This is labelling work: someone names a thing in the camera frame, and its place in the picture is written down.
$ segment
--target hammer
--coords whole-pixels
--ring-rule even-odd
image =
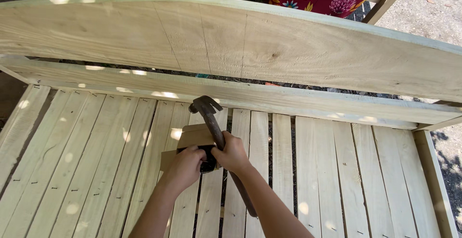
[[[217,144],[217,148],[222,151],[225,148],[225,138],[221,133],[215,116],[213,116],[216,113],[215,109],[213,108],[214,106],[218,111],[223,110],[223,107],[220,106],[214,99],[211,99],[208,96],[201,96],[193,100],[193,103],[189,106],[189,111],[194,114],[199,112],[200,115],[204,117],[205,124],[212,134],[213,140]],[[255,211],[249,195],[245,190],[244,184],[242,184],[242,181],[238,176],[236,176],[236,174],[231,171],[229,171],[229,173],[234,181],[234,184],[236,184],[239,193],[241,194],[242,200],[244,200],[247,211],[252,217],[257,217],[257,212]]]

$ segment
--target cardboard box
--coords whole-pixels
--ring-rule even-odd
[[[218,161],[211,153],[212,147],[215,146],[213,136],[207,125],[203,123],[183,127],[176,150],[161,153],[160,170],[164,172],[168,170],[175,155],[193,145],[197,145],[207,154],[207,161],[204,161],[200,166],[201,173],[207,173],[220,168]]]

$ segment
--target light wood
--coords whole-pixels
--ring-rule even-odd
[[[295,126],[298,220],[314,238],[321,238],[314,119],[297,116]]]
[[[165,140],[170,134],[174,102],[158,101],[154,119],[148,135],[148,141],[141,159],[140,170],[128,209],[122,237],[130,235],[136,221],[141,215],[154,187],[160,170],[160,153],[165,150]]]
[[[233,109],[231,134],[241,138],[247,156],[250,142],[250,110]],[[244,238],[245,204],[229,172],[226,182],[225,211],[223,215],[223,238]]]
[[[441,237],[435,210],[431,203],[431,197],[424,170],[420,163],[419,153],[414,143],[412,132],[404,130],[393,130],[396,133],[398,153],[401,166],[406,179],[407,193],[411,200],[414,220],[417,226],[419,238]]]
[[[252,111],[250,115],[249,160],[266,182],[269,181],[268,113]],[[260,221],[247,212],[245,236],[264,238]]]
[[[375,126],[373,131],[395,237],[417,237],[406,180],[398,154],[398,149],[401,147],[398,147],[396,131]]]
[[[228,108],[215,114],[218,126],[222,131],[226,130],[228,122]],[[204,123],[204,118],[199,114],[192,114],[189,120],[194,124]],[[223,168],[202,175],[200,186],[199,210],[197,212],[196,236],[204,238],[218,237],[220,226],[221,185],[223,183]]]
[[[349,238],[368,237],[369,225],[351,124],[334,122],[334,139],[346,234]]]
[[[0,212],[0,235],[2,236],[21,198],[21,194],[29,182],[35,165],[46,152],[45,145],[52,135],[55,124],[59,120],[70,95],[71,92],[69,91],[56,93],[0,199],[0,208],[2,208]]]
[[[406,125],[392,120],[435,124],[459,117],[461,114],[461,109],[458,107],[440,104],[281,88],[146,71],[11,58],[0,59],[0,64],[27,78],[39,78],[42,84],[53,87],[96,89],[101,93],[115,91],[127,95],[143,94],[144,97],[156,96],[156,98],[185,102],[206,94],[220,99],[220,103],[227,107],[231,105],[233,108],[243,106],[254,110],[279,109],[285,111],[282,114],[303,113],[309,117],[346,122],[388,123],[390,125],[395,123],[397,128],[407,126],[411,129],[412,126],[409,123]]]
[[[458,238],[458,232],[452,216],[451,205],[444,185],[443,176],[436,157],[435,147],[429,131],[418,131],[414,134],[417,152],[430,191],[436,220],[442,237]]]
[[[147,127],[145,127],[142,121],[149,120],[150,117],[147,116],[142,119],[138,117],[138,120],[134,121],[136,108],[140,100],[133,97],[125,97],[125,99],[128,102],[120,110],[125,113],[125,117],[123,118],[122,125],[113,132],[118,138],[112,140],[113,143],[106,145],[104,148],[87,198],[85,199],[85,204],[78,218],[73,238],[96,237],[106,209],[109,194],[116,191],[113,188],[113,182],[123,151],[130,151],[132,149],[131,143],[134,142],[136,142],[134,144],[135,147],[144,145],[142,136]]]
[[[372,237],[393,237],[393,223],[371,126],[352,124]]]
[[[48,238],[106,95],[90,94],[46,188],[27,237]]]
[[[89,92],[73,91],[56,122],[53,133],[45,145],[45,152],[34,165],[19,203],[16,205],[4,237],[25,237],[30,223],[47,189],[61,154],[72,134],[75,124],[84,108]]]
[[[362,20],[363,23],[374,25],[395,3],[396,0],[380,0]]]
[[[290,116],[273,114],[273,191],[293,213]]]
[[[92,181],[97,176],[96,172],[100,166],[99,163],[101,165],[107,164],[107,155],[104,154],[112,149],[115,150],[114,152],[117,151],[114,144],[119,145],[120,141],[118,139],[123,140],[122,128],[128,129],[130,127],[130,124],[126,125],[127,117],[133,118],[133,113],[129,114],[130,103],[132,103],[130,101],[123,96],[106,96],[72,181],[67,189],[50,237],[72,237],[74,231],[81,231],[83,226],[78,225],[78,218],[82,212],[87,195],[93,191],[90,188],[93,188]],[[112,182],[112,180],[98,179],[98,182]]]
[[[322,237],[344,237],[334,122],[320,119],[314,119],[313,122]]]
[[[0,15],[6,17],[0,26],[0,47],[7,54],[204,73],[210,71],[210,57],[201,5],[220,7],[220,13],[245,11],[224,24],[214,23],[216,31],[234,32],[230,24],[241,24],[245,16],[245,32],[233,39],[244,39],[244,78],[462,101],[457,77],[462,47],[243,0],[7,2],[0,5]],[[292,28],[299,29],[293,33]],[[339,47],[338,42],[350,43]],[[214,46],[222,47],[209,56],[227,53],[227,44]],[[332,51],[327,55],[325,49]],[[367,57],[356,55],[358,49]],[[239,53],[233,51],[230,58]],[[217,64],[219,75],[233,75],[223,69],[226,65]]]
[[[0,189],[17,163],[49,91],[47,86],[27,87],[0,133]]]

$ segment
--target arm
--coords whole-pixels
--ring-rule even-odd
[[[227,131],[223,131],[223,135],[226,140],[224,151],[213,148],[212,155],[225,169],[234,172],[244,184],[265,236],[313,238],[252,166],[242,140]]]
[[[199,179],[200,165],[206,160],[204,150],[188,147],[176,154],[164,172],[129,238],[163,237],[176,198]]]

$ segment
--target person's hand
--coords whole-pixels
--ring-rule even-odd
[[[212,155],[220,165],[236,174],[251,167],[241,138],[234,137],[227,131],[222,131],[222,133],[226,141],[224,150],[221,151],[217,147],[212,148]]]
[[[194,184],[200,176],[200,165],[207,160],[204,150],[191,146],[175,155],[170,168],[164,172],[159,182],[167,185],[176,195]]]

